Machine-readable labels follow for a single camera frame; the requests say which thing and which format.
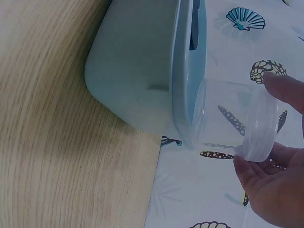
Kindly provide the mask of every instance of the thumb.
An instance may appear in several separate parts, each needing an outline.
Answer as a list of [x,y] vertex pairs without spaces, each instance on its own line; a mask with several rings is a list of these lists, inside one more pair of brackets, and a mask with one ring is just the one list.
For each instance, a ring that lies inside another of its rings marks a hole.
[[255,185],[261,180],[253,171],[250,164],[242,157],[235,156],[233,160],[234,168],[239,181],[247,195],[254,194]]

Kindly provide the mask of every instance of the blue scallop shell print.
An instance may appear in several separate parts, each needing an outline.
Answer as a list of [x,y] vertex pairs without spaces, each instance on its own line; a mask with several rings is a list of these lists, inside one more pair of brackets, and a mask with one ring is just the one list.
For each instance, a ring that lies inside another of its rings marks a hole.
[[266,25],[264,18],[252,10],[245,8],[234,8],[228,12],[226,18],[234,23],[239,30],[250,31],[250,29],[263,29]]

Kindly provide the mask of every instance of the finger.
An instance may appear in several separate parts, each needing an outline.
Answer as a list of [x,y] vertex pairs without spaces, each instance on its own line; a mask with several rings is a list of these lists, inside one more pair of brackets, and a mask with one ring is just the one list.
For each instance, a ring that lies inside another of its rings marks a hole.
[[264,73],[266,90],[275,98],[290,104],[304,114],[304,83],[289,76],[277,76],[271,72]]
[[268,176],[255,162],[249,162],[249,165],[259,178]]
[[297,150],[297,148],[286,147],[278,142],[275,142],[269,157],[276,163],[287,167]]
[[282,171],[282,169],[275,167],[268,159],[266,161],[257,163],[257,165],[268,175],[274,175]]
[[254,185],[261,179],[252,170],[249,162],[245,161],[242,157],[235,156],[233,159],[234,168],[239,181],[245,192],[250,196],[254,193]]

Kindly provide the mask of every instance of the conch shell print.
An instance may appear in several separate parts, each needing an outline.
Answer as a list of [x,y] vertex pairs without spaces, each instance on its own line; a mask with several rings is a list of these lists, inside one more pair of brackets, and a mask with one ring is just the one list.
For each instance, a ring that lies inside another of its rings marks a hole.
[[197,223],[190,228],[231,228],[231,227],[229,227],[226,223],[213,221],[213,222]]
[[262,84],[265,71],[279,76],[287,76],[287,71],[282,64],[271,60],[262,60],[253,64],[250,71],[250,80]]

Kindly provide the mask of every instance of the plastic container lid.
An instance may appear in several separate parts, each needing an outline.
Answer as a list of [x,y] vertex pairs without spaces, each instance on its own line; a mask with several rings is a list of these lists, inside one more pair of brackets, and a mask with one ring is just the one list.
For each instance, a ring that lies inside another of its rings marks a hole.
[[262,86],[257,86],[250,102],[247,126],[240,156],[263,162],[274,145],[278,129],[279,101]]

